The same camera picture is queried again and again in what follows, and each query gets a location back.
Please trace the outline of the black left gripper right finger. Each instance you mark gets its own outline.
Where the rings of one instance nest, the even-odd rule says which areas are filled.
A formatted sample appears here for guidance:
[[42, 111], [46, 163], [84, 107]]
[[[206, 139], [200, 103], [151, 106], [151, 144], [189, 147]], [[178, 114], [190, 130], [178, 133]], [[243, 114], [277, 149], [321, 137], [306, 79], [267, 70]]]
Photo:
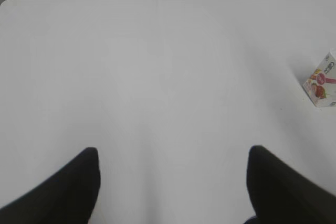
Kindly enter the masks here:
[[335, 223], [335, 196], [261, 145], [249, 151], [246, 185], [255, 211], [247, 223]]

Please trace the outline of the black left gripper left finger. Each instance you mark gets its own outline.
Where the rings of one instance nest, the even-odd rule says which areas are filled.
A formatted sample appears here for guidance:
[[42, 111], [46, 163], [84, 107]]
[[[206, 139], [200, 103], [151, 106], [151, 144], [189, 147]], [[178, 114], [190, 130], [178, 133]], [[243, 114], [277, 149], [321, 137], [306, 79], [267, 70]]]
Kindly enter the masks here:
[[1, 208], [1, 223], [88, 223], [100, 190], [99, 154], [87, 147], [40, 185]]

